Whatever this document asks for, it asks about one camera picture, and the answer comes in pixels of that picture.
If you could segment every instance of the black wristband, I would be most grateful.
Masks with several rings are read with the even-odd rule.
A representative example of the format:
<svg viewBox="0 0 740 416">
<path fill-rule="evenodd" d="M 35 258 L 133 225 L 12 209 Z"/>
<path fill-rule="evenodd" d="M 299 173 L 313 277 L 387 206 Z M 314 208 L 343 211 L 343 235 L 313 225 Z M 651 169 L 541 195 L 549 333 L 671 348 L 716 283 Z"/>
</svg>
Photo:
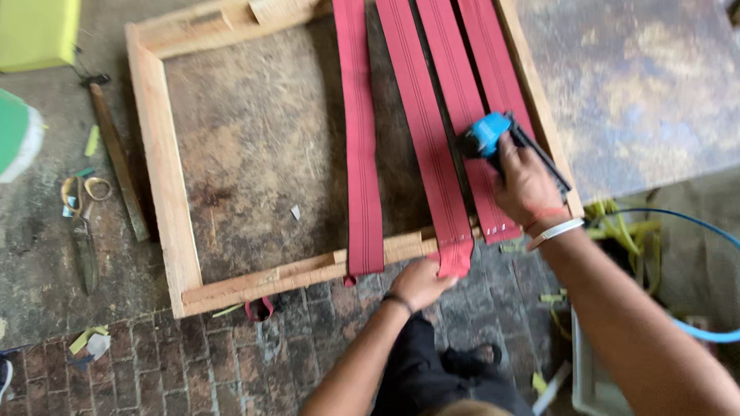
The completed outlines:
<svg viewBox="0 0 740 416">
<path fill-rule="evenodd" d="M 396 295 L 395 293 L 391 292 L 390 290 L 386 292 L 386 294 L 383 296 L 383 299 L 380 301 L 396 301 L 399 304 L 405 306 L 408 309 L 408 313 L 410 315 L 413 315 L 416 311 L 414 311 L 414 308 L 411 307 L 411 305 L 406 301 L 406 299 L 401 298 L 399 295 Z"/>
</svg>

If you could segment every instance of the bracelet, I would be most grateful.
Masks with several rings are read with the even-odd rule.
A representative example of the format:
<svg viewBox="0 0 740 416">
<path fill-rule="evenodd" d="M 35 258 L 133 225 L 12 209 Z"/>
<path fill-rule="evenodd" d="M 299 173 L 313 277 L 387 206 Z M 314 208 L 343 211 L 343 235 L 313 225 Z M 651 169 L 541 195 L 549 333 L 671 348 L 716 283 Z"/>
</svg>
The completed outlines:
<svg viewBox="0 0 740 416">
<path fill-rule="evenodd" d="M 564 234 L 568 231 L 571 231 L 572 229 L 576 229 L 583 224 L 584 222 L 582 218 L 574 218 L 562 224 L 556 225 L 555 227 L 547 229 L 542 234 L 533 238 L 532 241 L 530 241 L 527 244 L 527 251 L 530 252 L 536 249 L 540 244 L 544 243 L 545 241 L 550 240 L 551 238 L 555 238 L 558 235 Z"/>
<path fill-rule="evenodd" d="M 536 223 L 539 220 L 545 219 L 546 217 L 550 217 L 553 215 L 567 214 L 567 213 L 568 211 L 566 211 L 564 207 L 553 207 L 553 208 L 540 209 L 532 213 L 532 219 L 527 221 L 527 223 L 522 226 L 522 230 L 524 232 L 528 232 L 529 229 L 534 225 L 534 223 Z"/>
<path fill-rule="evenodd" d="M 411 305 L 408 304 L 408 302 L 404 298 L 401 298 L 399 295 L 396 295 L 390 290 L 386 292 L 386 294 L 383 296 L 383 299 L 380 302 L 382 303 L 385 301 L 396 301 L 399 304 L 405 306 L 408 309 L 408 313 L 410 315 L 413 315 L 415 313 L 414 308 L 412 308 Z"/>
</svg>

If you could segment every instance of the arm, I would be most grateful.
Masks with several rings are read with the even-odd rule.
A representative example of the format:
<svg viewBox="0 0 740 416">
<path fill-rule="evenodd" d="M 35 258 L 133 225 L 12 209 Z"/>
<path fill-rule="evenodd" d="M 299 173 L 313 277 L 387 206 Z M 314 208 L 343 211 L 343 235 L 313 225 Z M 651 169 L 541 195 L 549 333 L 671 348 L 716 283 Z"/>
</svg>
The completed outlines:
<svg viewBox="0 0 740 416">
<path fill-rule="evenodd" d="M 396 277 L 391 291 L 414 311 L 427 307 L 457 282 L 455 277 L 438 278 L 439 269 L 440 265 L 431 260 L 410 264 Z M 344 356 L 314 390 L 300 414 L 367 415 L 391 348 L 410 316 L 411 311 L 402 303 L 382 302 L 349 344 Z"/>
<path fill-rule="evenodd" d="M 507 184 L 494 196 L 535 237 L 569 219 L 542 162 L 502 138 Z M 540 218 L 538 212 L 551 212 Z M 637 414 L 738 415 L 740 390 L 727 370 L 683 333 L 581 229 L 540 246 L 568 288 L 583 331 Z"/>
</svg>

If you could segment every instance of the person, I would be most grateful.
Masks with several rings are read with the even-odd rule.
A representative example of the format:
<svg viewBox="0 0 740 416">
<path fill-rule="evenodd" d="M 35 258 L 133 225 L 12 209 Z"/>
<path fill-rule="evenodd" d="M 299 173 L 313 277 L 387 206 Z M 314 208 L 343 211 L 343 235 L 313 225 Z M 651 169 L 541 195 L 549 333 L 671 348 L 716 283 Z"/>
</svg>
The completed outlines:
<svg viewBox="0 0 740 416">
<path fill-rule="evenodd" d="M 554 181 L 531 149 L 501 137 L 505 184 L 496 202 L 531 236 L 570 220 Z M 740 415 L 740 389 L 727 370 L 683 333 L 580 227 L 545 240 L 543 258 L 568 289 L 600 361 L 638 415 Z M 419 310 L 457 277 L 438 277 L 436 262 L 410 264 L 390 296 L 301 409 L 303 416 L 531 415 L 495 363 L 434 351 Z"/>
</svg>

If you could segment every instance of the scissors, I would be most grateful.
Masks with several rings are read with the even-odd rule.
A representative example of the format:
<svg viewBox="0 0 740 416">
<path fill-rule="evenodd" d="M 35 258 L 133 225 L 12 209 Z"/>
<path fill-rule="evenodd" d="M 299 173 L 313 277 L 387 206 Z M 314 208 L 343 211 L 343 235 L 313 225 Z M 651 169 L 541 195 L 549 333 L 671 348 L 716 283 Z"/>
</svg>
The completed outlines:
<svg viewBox="0 0 740 416">
<path fill-rule="evenodd" d="M 95 192 L 93 187 L 96 184 L 104 184 L 107 191 L 103 195 Z M 70 192 L 76 185 L 77 189 L 77 207 L 70 204 Z M 92 200 L 87 204 L 85 199 L 87 194 Z M 88 178 L 83 182 L 79 176 L 72 176 L 64 180 L 61 185 L 61 200 L 64 206 L 72 211 L 73 237 L 77 243 L 77 268 L 82 275 L 85 286 L 85 292 L 88 296 L 98 285 L 98 256 L 95 253 L 95 239 L 93 238 L 93 229 L 90 225 L 90 213 L 96 201 L 105 201 L 113 194 L 113 188 L 110 182 L 101 178 Z"/>
</svg>

